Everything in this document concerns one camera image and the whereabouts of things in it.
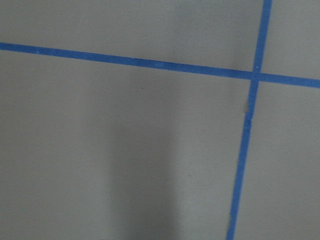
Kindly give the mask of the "blue tape line crosswise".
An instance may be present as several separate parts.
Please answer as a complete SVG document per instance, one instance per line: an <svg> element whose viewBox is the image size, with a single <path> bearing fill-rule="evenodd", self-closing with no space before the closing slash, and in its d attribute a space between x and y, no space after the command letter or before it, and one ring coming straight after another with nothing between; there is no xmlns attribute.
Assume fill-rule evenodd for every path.
<svg viewBox="0 0 320 240"><path fill-rule="evenodd" d="M66 49L57 49L57 48L49 48L49 47L40 47L40 46L31 46L31 45L22 45L22 44L13 44L13 43L4 43L4 42L0 44L0 49L2 51L45 55L45 56L52 56L52 57L77 59L77 60L85 60L85 61L92 61L92 62L102 62L102 63L118 64L118 65L126 65L126 66L142 67L142 68L152 68L152 69L158 69L158 70L210 75L210 76L218 76L218 77L226 77L226 78L243 79L243 80L249 80L254 74L253 72L244 71L244 70L183 64L183 63L158 61L158 60L151 60L151 59L132 58L132 57L107 55L107 54L66 50ZM286 75L278 75L278 74L270 74L270 73L260 73L259 80L267 83L293 85L293 86L309 87L309 88L316 88L316 89L320 87L320 81L318 79L286 76Z"/></svg>

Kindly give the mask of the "blue tape line lengthwise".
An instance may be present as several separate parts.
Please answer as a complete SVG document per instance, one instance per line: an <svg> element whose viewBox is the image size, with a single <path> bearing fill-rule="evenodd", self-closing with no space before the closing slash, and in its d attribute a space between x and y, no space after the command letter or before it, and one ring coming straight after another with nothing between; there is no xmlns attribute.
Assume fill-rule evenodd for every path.
<svg viewBox="0 0 320 240"><path fill-rule="evenodd" d="M271 0L265 0L263 1L263 5L262 5L259 31L258 31L255 55L254 55L254 62L253 62L252 72L249 78L250 85L249 85L249 91L247 96L247 111L245 113L245 118L244 118L243 128L242 128L238 161L237 161L232 199L231 199L231 205L230 205L230 212L229 212L229 222L228 222L228 228L225 235L226 240L233 240L235 238L235 233L236 233L237 219L238 219L241 194L242 194L242 186L243 186L243 180L244 180L244 175L246 170L247 155L248 155L248 149L249 149L249 143L250 143L250 137L251 137L252 121L254 118L260 75L262 72L272 4L273 2Z"/></svg>

